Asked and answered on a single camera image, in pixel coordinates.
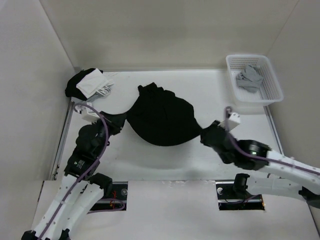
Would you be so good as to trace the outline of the folded grey tank top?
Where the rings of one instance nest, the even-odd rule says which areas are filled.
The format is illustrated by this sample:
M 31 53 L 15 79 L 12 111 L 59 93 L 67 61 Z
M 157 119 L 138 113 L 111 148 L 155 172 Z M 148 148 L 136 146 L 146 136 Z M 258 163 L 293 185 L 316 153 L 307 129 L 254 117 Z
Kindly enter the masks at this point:
M 95 94 L 87 98 L 81 91 L 76 91 L 70 98 L 74 103 L 92 103 L 101 97 L 102 95 L 96 92 Z

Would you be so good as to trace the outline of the folded white tank top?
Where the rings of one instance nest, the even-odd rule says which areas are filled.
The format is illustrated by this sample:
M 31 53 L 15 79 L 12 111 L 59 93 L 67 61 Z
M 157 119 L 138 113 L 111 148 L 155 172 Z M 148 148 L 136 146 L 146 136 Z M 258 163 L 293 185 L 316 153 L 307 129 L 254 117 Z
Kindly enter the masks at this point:
M 105 77 L 97 68 L 87 74 L 80 82 L 76 84 L 76 88 L 89 99 L 98 94 L 100 96 L 108 96 L 114 84 L 112 79 Z

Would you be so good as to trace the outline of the folded black tank top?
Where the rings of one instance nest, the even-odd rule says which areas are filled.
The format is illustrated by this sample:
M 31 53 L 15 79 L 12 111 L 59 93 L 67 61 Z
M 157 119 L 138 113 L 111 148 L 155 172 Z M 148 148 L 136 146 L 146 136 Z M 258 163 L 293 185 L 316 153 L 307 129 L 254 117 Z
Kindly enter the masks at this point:
M 81 70 L 79 73 L 74 75 L 66 85 L 65 95 L 67 97 L 74 97 L 80 99 L 82 101 L 86 101 L 89 97 L 86 97 L 77 87 L 76 85 L 88 74 L 93 72 L 95 68 L 89 68 L 86 70 Z

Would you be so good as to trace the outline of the black tank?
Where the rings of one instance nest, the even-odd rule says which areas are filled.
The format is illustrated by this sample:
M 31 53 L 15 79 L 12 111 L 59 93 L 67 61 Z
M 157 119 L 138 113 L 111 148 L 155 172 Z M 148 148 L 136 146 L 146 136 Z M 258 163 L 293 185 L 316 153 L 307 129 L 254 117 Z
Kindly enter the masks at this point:
M 89 68 L 86 70 L 81 70 L 79 73 L 74 75 L 66 85 L 65 95 L 67 97 L 74 97 L 80 99 L 82 101 L 86 101 L 89 97 L 86 97 L 77 87 L 76 85 L 88 74 L 93 72 L 95 68 Z
M 144 141 L 160 147 L 184 144 L 204 130 L 192 104 L 154 82 L 137 87 L 139 96 L 126 113 L 126 120 Z

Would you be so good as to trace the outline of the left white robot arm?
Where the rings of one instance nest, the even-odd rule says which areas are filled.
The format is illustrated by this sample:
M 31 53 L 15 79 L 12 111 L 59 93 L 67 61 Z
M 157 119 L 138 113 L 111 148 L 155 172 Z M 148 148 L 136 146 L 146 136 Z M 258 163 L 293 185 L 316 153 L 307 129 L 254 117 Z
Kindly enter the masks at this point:
M 76 147 L 67 161 L 60 187 L 46 213 L 23 240 L 69 240 L 87 214 L 94 212 L 99 201 L 108 204 L 106 211 L 122 211 L 124 199 L 117 199 L 112 178 L 96 173 L 109 137 L 121 132 L 127 115 L 100 112 L 98 119 L 83 126 L 75 141 Z

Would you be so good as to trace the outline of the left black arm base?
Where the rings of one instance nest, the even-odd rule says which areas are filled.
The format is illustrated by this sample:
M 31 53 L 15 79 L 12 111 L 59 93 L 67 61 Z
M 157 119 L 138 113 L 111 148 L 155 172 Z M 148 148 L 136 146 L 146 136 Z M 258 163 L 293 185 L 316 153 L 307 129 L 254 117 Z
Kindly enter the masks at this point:
M 128 182 L 120 181 L 114 182 L 112 184 L 111 192 L 108 195 L 104 195 L 100 200 L 95 203 L 90 212 L 96 211 L 110 211 L 110 210 L 118 210 L 120 208 L 121 211 L 127 210 L 127 198 L 128 198 Z

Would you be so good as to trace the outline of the grey tank top in basket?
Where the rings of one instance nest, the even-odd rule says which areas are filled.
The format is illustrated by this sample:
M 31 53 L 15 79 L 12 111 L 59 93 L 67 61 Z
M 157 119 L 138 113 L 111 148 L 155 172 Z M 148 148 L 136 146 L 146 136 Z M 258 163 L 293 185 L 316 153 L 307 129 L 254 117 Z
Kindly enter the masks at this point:
M 259 74 L 259 65 L 247 64 L 244 69 L 236 76 L 236 84 L 249 93 L 256 93 L 264 80 L 264 77 Z

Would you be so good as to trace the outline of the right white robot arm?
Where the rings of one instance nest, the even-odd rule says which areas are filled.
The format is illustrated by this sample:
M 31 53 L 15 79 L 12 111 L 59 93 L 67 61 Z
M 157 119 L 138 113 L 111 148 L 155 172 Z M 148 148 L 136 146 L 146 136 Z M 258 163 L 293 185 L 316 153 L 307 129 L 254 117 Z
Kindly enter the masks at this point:
M 260 178 L 238 173 L 231 190 L 239 199 L 266 194 L 297 199 L 317 209 L 320 207 L 319 168 L 282 155 L 259 141 L 238 140 L 219 121 L 200 132 L 200 142 L 212 148 L 224 164 L 275 176 Z

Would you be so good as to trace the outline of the white plastic basket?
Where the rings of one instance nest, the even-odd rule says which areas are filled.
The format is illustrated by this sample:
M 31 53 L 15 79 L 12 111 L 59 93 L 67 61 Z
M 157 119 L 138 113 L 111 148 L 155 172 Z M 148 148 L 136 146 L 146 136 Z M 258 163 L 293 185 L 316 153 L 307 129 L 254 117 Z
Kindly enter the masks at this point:
M 227 71 L 229 75 L 229 87 L 234 104 L 239 108 L 265 107 L 284 99 L 279 81 L 275 75 L 269 59 L 264 55 L 256 54 L 231 54 L 226 58 Z M 263 80 L 257 86 L 256 92 L 238 85 L 237 76 L 241 74 L 246 66 L 252 66 Z

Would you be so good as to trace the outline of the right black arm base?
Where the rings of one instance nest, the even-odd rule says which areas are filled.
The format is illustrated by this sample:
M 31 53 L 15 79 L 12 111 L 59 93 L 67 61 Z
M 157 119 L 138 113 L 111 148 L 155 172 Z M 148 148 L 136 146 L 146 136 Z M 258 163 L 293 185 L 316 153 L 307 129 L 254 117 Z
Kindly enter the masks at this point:
M 247 173 L 238 173 L 234 180 L 215 182 L 218 209 L 220 211 L 265 210 L 262 195 L 252 195 L 247 191 Z

